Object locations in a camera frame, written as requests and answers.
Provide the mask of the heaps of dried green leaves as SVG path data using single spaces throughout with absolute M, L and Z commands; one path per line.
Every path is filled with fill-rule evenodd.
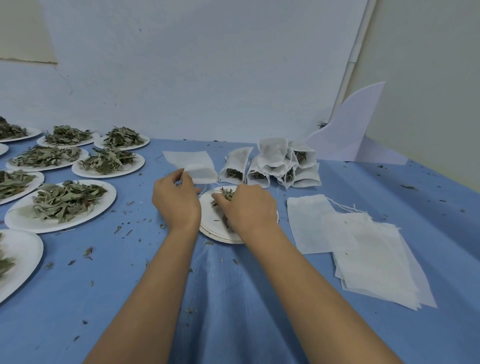
M 71 167 L 80 177 L 110 178 L 140 169 L 144 158 L 133 152 L 146 146 L 150 139 L 128 127 L 114 127 L 102 138 L 91 130 L 69 125 L 53 127 L 40 143 L 28 148 L 0 170 L 0 200 L 16 199 L 34 188 L 40 192 L 33 199 L 33 215 L 42 219 L 67 222 L 98 203 L 105 194 L 99 186 L 81 186 L 74 180 L 58 184 L 42 183 L 33 172 Z

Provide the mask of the stack of empty flat pouches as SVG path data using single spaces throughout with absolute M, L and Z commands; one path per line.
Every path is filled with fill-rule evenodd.
M 417 311 L 437 308 L 421 265 L 400 228 L 323 194 L 289 197 L 287 219 L 303 255 L 332 255 L 334 276 L 345 291 Z

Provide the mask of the person's left hand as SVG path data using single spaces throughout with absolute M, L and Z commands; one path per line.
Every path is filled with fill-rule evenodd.
M 152 203 L 172 231 L 197 233 L 201 222 L 198 196 L 182 194 L 182 168 L 157 179 L 153 184 Z

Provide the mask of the scattered leaf crumbs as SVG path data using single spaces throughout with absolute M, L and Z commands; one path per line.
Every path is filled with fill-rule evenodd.
M 333 287 L 394 347 L 439 346 L 476 357 L 480 345 L 480 262 L 463 250 L 480 231 L 480 195 L 417 163 L 374 168 L 321 162 L 324 194 L 365 210 L 375 221 L 400 227 L 417 258 L 438 308 L 417 311 L 343 290 L 334 277 L 332 254 L 307 255 Z M 89 348 L 100 336 L 147 268 L 166 230 L 147 204 L 147 175 L 118 184 L 113 213 L 46 238 L 45 277 L 49 318 L 60 337 Z M 233 347 L 248 352 L 297 346 L 278 297 L 253 255 L 243 245 L 199 237 L 194 249 L 175 338 L 179 351 Z

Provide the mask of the spread of white paper plates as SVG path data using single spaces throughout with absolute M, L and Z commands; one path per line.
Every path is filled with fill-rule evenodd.
M 74 215 L 69 221 L 58 222 L 58 219 L 34 216 L 34 197 L 39 194 L 39 188 L 34 188 L 33 192 L 21 197 L 6 212 L 4 222 L 7 228 L 0 230 L 4 234 L 0 247 L 4 249 L 7 258 L 14 259 L 14 266 L 0 278 L 0 304 L 14 295 L 39 266 L 45 250 L 40 234 L 71 230 L 106 212 L 117 199 L 117 189 L 104 180 L 80 179 L 74 180 L 74 183 L 103 187 L 105 193 L 92 209 Z

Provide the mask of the pile of filled white pouches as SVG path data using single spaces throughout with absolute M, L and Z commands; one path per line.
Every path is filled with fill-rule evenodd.
M 286 138 L 261 139 L 259 154 L 250 158 L 252 147 L 228 153 L 218 180 L 222 183 L 259 185 L 267 189 L 275 179 L 285 189 L 321 186 L 316 151 L 304 142 Z

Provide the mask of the person's left forearm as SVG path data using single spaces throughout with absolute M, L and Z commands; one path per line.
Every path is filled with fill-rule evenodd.
M 138 284 L 82 364 L 167 364 L 200 222 L 171 225 Z

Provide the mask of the small stack of bare plates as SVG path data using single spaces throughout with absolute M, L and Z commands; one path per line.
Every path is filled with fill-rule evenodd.
M 244 244 L 241 236 L 232 228 L 230 221 L 225 216 L 225 213 L 218 207 L 212 207 L 212 193 L 220 187 L 230 187 L 235 189 L 237 185 L 216 186 L 215 188 L 203 193 L 200 198 L 201 204 L 201 223 L 200 232 L 207 237 L 212 238 L 218 242 L 242 245 Z

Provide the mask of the bunch of dried herb sprigs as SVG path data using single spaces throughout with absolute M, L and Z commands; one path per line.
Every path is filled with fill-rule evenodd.
M 222 207 L 222 204 L 223 202 L 218 202 L 217 199 L 215 199 L 213 196 L 220 196 L 221 197 L 221 201 L 227 201 L 227 202 L 231 202 L 233 196 L 235 194 L 235 190 L 230 188 L 230 187 L 220 187 L 219 189 L 215 189 L 213 192 L 212 192 L 212 202 L 211 202 L 211 206 L 213 208 L 218 208 L 218 207 Z

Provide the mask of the person's right hand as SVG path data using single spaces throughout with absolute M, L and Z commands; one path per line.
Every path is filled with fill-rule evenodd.
M 279 230 L 279 218 L 276 200 L 270 192 L 259 185 L 242 185 L 245 185 L 245 195 L 240 206 L 231 208 L 225 216 L 244 244 L 249 246 Z

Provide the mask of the blue tablecloth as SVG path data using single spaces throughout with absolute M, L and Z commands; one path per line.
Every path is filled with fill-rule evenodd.
M 141 172 L 110 179 L 117 200 L 97 218 L 42 234 L 41 263 L 0 304 L 0 364 L 81 364 L 166 235 L 151 203 L 156 179 L 175 168 L 163 151 L 207 151 L 217 170 L 241 143 L 151 139 Z M 278 189 L 280 226 L 292 239 L 288 197 L 323 194 L 400 233 L 438 308 L 417 311 L 345 291 L 332 256 L 306 258 L 405 364 L 480 364 L 480 193 L 409 161 L 320 161 L 322 185 Z M 172 345 L 176 364 L 299 364 L 308 360 L 260 265 L 241 245 L 200 235 Z

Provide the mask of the white curved paper sheet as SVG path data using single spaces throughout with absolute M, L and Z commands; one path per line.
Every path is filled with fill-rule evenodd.
M 393 165 L 407 163 L 407 157 L 366 136 L 385 83 L 374 83 L 351 94 L 332 120 L 307 138 L 306 144 L 316 151 L 317 159 Z

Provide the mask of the white drawstring bag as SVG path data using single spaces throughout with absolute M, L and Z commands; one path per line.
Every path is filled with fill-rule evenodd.
M 213 161 L 206 151 L 163 151 L 163 156 L 168 163 L 177 169 L 188 172 L 196 185 L 209 185 L 218 181 L 219 177 Z

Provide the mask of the white wall conduit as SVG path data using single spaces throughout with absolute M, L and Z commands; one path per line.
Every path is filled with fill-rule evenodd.
M 333 120 L 334 114 L 336 113 L 337 109 L 342 105 L 342 103 L 344 101 L 345 94 L 346 94 L 347 88 L 349 86 L 351 76 L 353 74 L 355 65 L 357 64 L 357 60 L 358 60 L 359 54 L 360 54 L 361 49 L 362 49 L 363 40 L 364 40 L 365 35 L 367 33 L 372 15 L 375 11 L 376 3 L 377 3 L 377 0 L 368 0 L 367 1 L 367 5 L 366 5 L 365 11 L 363 13 L 363 17 L 362 17 L 362 20 L 360 22 L 359 29 L 358 29 L 358 32 L 357 32 L 357 36 L 356 36 L 354 45 L 352 47 L 352 50 L 351 50 L 351 53 L 350 53 L 350 56 L 349 56 L 349 60 L 347 62 L 346 68 L 345 68 L 344 76 L 343 76 L 342 82 L 340 84 L 340 88 L 339 88 L 337 97 L 335 99 L 335 103 L 333 105 L 330 118 L 328 120 L 329 122 Z

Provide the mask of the person's right forearm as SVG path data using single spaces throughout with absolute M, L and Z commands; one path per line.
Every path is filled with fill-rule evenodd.
M 403 364 L 276 222 L 235 230 L 278 295 L 310 364 Z

